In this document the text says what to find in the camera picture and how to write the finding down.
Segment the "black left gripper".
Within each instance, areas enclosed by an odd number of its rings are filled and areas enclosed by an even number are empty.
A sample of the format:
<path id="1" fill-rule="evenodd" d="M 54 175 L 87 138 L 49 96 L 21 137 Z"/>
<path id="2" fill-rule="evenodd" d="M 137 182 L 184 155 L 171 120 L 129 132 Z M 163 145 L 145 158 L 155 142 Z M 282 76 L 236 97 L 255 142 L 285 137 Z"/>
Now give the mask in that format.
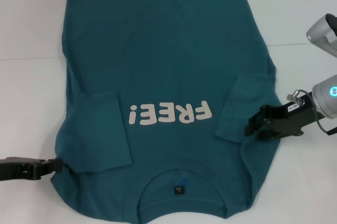
<path id="1" fill-rule="evenodd" d="M 1 159 L 1 181 L 6 180 L 40 180 L 42 176 L 59 172 L 63 168 L 63 161 L 55 159 L 30 159 L 9 157 Z"/>

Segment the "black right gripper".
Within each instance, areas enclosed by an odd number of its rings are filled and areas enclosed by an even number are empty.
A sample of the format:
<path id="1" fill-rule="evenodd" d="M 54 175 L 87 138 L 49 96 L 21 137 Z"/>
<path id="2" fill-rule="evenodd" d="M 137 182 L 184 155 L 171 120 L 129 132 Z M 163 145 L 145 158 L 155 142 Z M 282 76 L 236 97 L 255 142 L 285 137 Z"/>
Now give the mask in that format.
<path id="1" fill-rule="evenodd" d="M 324 118 L 313 108 L 312 93 L 309 92 L 301 98 L 304 104 L 298 108 L 291 107 L 294 105 L 293 102 L 282 106 L 264 105 L 260 107 L 260 110 L 249 118 L 248 124 L 244 127 L 244 135 L 251 136 L 259 130 L 257 138 L 260 141 L 301 136 L 304 126 Z"/>

